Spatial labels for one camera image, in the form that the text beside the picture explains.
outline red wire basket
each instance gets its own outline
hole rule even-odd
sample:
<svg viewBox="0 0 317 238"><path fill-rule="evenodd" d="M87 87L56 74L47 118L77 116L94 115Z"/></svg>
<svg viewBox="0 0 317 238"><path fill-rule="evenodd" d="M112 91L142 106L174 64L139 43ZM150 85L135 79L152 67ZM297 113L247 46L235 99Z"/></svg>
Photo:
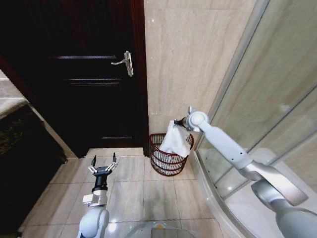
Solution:
<svg viewBox="0 0 317 238"><path fill-rule="evenodd" d="M166 133L150 135L150 159L151 165L156 172L164 176L174 176L182 172L184 169L187 157L181 157L177 154L166 153L159 149ZM190 134L187 137L187 142L190 144L190 149L194 146L194 138Z"/></svg>

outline door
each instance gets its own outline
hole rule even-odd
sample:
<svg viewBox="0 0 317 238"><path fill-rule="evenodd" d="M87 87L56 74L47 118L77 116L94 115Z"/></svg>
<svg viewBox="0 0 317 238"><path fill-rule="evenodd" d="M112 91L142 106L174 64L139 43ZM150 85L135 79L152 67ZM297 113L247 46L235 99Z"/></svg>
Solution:
<svg viewBox="0 0 317 238"><path fill-rule="evenodd" d="M147 153L141 1L23 0L0 8L4 72L78 157L89 148ZM126 51L130 76L125 63L111 64Z"/></svg>

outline tiled floor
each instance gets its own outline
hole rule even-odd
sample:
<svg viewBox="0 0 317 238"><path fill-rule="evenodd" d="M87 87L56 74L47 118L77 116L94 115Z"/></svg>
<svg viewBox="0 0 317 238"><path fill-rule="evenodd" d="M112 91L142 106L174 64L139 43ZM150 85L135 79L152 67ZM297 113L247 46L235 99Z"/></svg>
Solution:
<svg viewBox="0 0 317 238"><path fill-rule="evenodd" d="M88 208L81 203L94 186L87 167L92 156L69 159L58 170L23 223L23 238L75 238L80 219ZM96 166L106 166L112 157L98 157ZM165 222L188 229L202 238L223 238L221 228L205 203L190 162L175 177L153 170L143 156L118 157L119 166L108 177L110 224L106 238L124 238L139 224Z"/></svg>

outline door lever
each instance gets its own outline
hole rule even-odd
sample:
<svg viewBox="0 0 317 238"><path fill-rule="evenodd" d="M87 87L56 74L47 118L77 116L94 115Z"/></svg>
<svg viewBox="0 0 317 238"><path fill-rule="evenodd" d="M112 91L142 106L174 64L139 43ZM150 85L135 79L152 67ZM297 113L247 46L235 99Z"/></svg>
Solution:
<svg viewBox="0 0 317 238"><path fill-rule="evenodd" d="M125 63L125 66L127 67L128 75L132 77L133 75L133 67L132 67L132 58L131 53L126 51L124 54L124 59L119 62L111 62L112 65L118 65L121 63Z"/></svg>

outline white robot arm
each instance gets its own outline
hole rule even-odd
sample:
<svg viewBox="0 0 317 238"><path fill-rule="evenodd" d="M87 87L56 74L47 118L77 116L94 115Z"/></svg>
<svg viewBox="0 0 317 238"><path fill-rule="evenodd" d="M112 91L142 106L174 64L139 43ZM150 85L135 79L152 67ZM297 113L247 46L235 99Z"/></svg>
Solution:
<svg viewBox="0 0 317 238"><path fill-rule="evenodd" d="M187 130L202 131L215 149L247 179L257 181L252 190L258 199L276 213L276 222L286 238L313 238L317 234L317 214L295 208L308 199L277 169L252 160L247 152L229 135L209 124L208 116L188 108L188 116L175 120Z"/></svg>
<svg viewBox="0 0 317 238"><path fill-rule="evenodd" d="M109 211L107 204L107 176L118 166L115 154L113 162L108 167L95 168L96 156L92 160L89 171L96 177L92 194L85 195L83 203L92 207L81 219L77 238L104 238L105 230L109 223Z"/></svg>

